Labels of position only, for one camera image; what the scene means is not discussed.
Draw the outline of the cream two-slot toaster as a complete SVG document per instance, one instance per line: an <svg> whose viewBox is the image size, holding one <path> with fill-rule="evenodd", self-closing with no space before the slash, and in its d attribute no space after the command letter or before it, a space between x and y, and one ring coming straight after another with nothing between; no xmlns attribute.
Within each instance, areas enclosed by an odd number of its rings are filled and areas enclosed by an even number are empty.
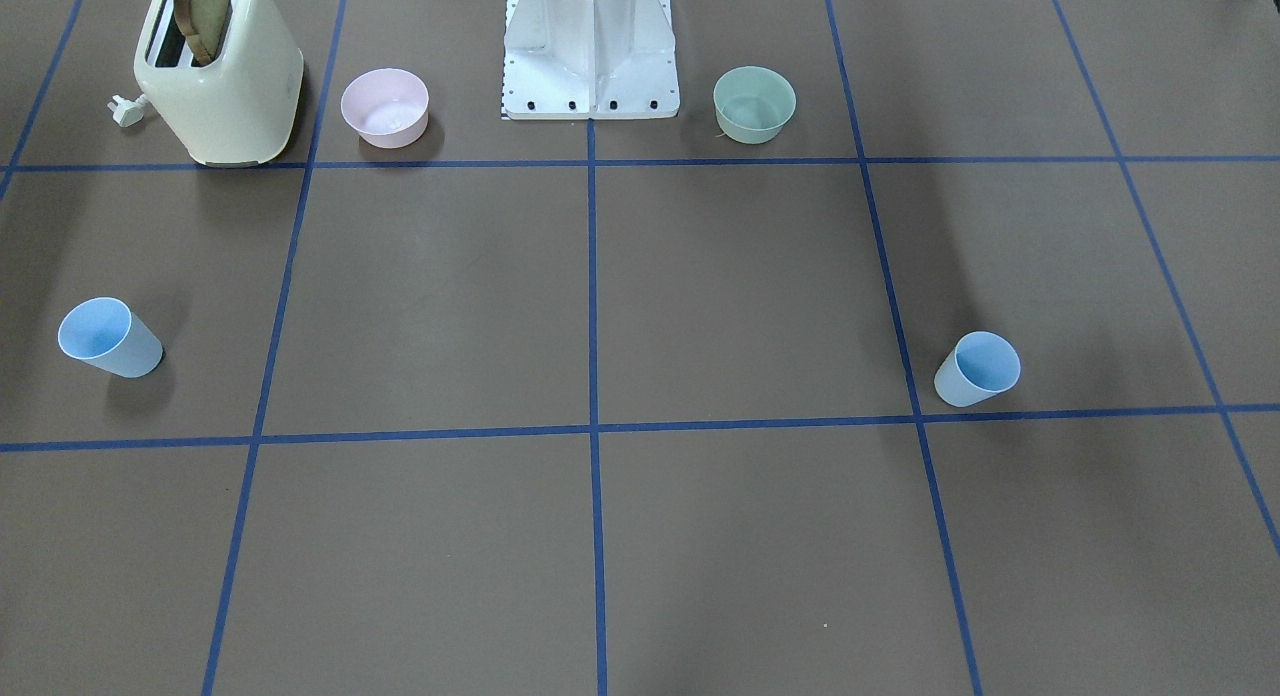
<svg viewBox="0 0 1280 696"><path fill-rule="evenodd" d="M197 64L174 0L151 0L133 75L202 166L259 166L289 143L305 58L274 0L229 0L218 58Z"/></svg>

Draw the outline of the pink plastic bowl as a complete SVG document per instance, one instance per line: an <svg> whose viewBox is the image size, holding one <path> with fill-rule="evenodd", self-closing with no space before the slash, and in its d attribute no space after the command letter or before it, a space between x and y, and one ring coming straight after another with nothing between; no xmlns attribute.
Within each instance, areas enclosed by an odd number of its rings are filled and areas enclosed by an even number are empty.
<svg viewBox="0 0 1280 696"><path fill-rule="evenodd" d="M362 73L340 95L340 114L365 143L403 148L425 134L430 93L419 75L398 68Z"/></svg>

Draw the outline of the light blue cup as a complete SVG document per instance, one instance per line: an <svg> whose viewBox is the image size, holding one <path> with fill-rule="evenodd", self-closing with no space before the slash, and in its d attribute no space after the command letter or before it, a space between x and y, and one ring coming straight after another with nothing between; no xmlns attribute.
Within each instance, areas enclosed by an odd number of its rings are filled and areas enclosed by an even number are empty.
<svg viewBox="0 0 1280 696"><path fill-rule="evenodd" d="M56 336L67 357L118 377L143 377L164 358L155 333L122 299L82 301L61 319Z"/></svg>
<svg viewBox="0 0 1280 696"><path fill-rule="evenodd" d="M975 406L1009 391L1021 377L1015 345L993 331L970 331L934 374L934 391L948 406Z"/></svg>

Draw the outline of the toast slice in toaster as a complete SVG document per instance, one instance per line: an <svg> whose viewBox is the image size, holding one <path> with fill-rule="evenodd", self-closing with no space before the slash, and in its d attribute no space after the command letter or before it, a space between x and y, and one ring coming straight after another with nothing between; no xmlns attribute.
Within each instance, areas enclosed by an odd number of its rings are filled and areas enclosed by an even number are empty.
<svg viewBox="0 0 1280 696"><path fill-rule="evenodd" d="M230 0L174 0L175 26L198 67L219 58L230 12Z"/></svg>

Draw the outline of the green plastic bowl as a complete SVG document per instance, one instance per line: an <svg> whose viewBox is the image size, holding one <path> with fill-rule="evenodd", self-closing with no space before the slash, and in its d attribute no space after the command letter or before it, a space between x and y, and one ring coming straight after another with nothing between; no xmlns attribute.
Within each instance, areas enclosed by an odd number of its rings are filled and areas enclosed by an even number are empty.
<svg viewBox="0 0 1280 696"><path fill-rule="evenodd" d="M797 95L785 75L765 67L736 67L718 77L712 93L723 136L741 145L764 145L791 122Z"/></svg>

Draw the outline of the white toaster power plug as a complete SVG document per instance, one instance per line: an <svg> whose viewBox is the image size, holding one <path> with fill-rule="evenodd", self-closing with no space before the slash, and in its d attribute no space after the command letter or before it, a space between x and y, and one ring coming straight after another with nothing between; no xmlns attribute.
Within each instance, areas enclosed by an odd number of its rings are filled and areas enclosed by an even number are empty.
<svg viewBox="0 0 1280 696"><path fill-rule="evenodd" d="M137 99L124 99L124 96L114 95L108 104L113 122L120 128L137 125L146 116L148 107L150 99L145 93L138 95Z"/></svg>

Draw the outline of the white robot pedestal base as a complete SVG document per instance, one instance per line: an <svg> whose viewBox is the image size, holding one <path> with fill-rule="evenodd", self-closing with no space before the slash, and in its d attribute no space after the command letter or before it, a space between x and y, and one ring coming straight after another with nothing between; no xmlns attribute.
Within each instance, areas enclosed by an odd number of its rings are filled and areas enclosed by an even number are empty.
<svg viewBox="0 0 1280 696"><path fill-rule="evenodd" d="M682 105L672 0L504 0L500 113L667 119Z"/></svg>

